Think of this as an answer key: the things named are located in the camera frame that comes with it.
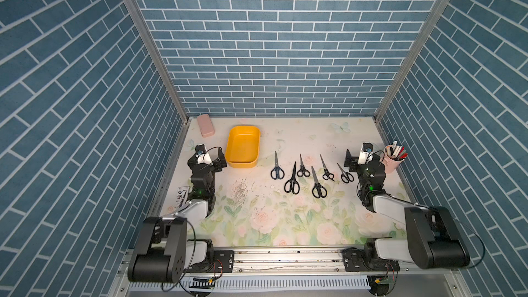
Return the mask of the small black scissors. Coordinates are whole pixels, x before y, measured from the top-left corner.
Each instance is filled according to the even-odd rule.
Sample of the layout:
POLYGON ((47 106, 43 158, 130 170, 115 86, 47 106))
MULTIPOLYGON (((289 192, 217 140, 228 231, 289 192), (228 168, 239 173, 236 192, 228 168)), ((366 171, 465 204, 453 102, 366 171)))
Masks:
POLYGON ((306 169, 305 164, 303 162, 303 157, 301 154, 299 155, 299 160, 300 160, 300 168, 296 173, 297 176, 298 177, 310 177, 311 173, 306 169))
POLYGON ((329 171, 329 169, 327 168, 327 165, 326 165, 326 163, 325 163, 325 161, 324 161, 324 159, 323 159, 323 157, 321 155, 320 155, 320 160, 321 160, 322 165, 323 165, 323 179, 324 180, 331 180, 331 181, 334 182, 335 181, 334 180, 334 174, 329 171))

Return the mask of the yellow plastic storage box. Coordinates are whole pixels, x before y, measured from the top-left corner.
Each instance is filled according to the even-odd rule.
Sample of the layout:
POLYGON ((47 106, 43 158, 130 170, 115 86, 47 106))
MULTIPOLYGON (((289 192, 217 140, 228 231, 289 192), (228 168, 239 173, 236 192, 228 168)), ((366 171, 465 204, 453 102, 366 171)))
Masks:
POLYGON ((259 158, 261 132, 256 126, 239 125, 231 129, 225 158, 234 169, 251 169, 259 158))

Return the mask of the dark blue handled scissors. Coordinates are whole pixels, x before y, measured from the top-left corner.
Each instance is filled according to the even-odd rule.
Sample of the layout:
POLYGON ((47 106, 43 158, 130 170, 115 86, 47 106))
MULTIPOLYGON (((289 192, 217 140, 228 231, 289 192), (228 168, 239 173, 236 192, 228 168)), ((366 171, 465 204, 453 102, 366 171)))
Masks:
POLYGON ((274 168, 270 172, 270 177, 273 180, 282 180, 285 177, 284 170, 279 166, 277 151, 274 152, 274 168))

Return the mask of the large black scissors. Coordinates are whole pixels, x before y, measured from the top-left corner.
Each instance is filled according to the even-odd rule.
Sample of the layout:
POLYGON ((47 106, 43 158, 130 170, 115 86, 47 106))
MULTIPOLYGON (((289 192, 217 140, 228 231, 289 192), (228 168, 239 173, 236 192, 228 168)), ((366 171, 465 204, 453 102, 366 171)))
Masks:
POLYGON ((299 192, 301 191, 300 184, 296 179, 296 172, 297 172, 296 163, 294 163, 292 175, 290 179, 285 182, 285 185, 284 185, 284 191, 286 193, 292 193, 293 195, 298 195, 299 192))

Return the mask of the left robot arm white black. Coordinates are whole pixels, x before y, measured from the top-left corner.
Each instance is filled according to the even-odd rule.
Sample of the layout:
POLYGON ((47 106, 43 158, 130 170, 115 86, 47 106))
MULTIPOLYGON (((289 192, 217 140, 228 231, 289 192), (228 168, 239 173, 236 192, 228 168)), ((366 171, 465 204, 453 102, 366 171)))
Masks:
POLYGON ((187 270, 205 272, 217 265, 210 239, 199 239, 195 226, 209 217, 216 202, 216 174, 227 167, 223 149, 200 144, 188 160, 191 188, 171 214, 146 218, 128 266, 131 282, 174 283, 187 270))

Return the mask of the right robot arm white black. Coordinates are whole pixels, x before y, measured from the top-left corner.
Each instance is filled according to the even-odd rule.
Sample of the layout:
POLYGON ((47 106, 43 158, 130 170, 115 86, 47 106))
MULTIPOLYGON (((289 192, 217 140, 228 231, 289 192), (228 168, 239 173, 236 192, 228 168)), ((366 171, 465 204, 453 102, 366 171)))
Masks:
POLYGON ((379 214, 404 224, 405 239, 370 238, 363 248, 350 247, 342 253, 345 267, 352 271, 398 271, 400 262, 421 269, 469 268, 470 254, 450 211, 427 207, 389 195, 384 189, 385 165, 364 144, 360 155, 346 152, 345 177, 357 174, 357 195, 368 214, 379 214))

